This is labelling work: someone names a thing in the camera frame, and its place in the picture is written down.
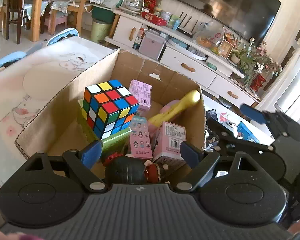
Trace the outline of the person left hand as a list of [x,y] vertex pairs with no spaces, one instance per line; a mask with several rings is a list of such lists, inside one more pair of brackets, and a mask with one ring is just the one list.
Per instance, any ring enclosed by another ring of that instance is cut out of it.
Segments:
[[21,232],[4,234],[0,231],[0,240],[43,240],[37,236],[27,235]]

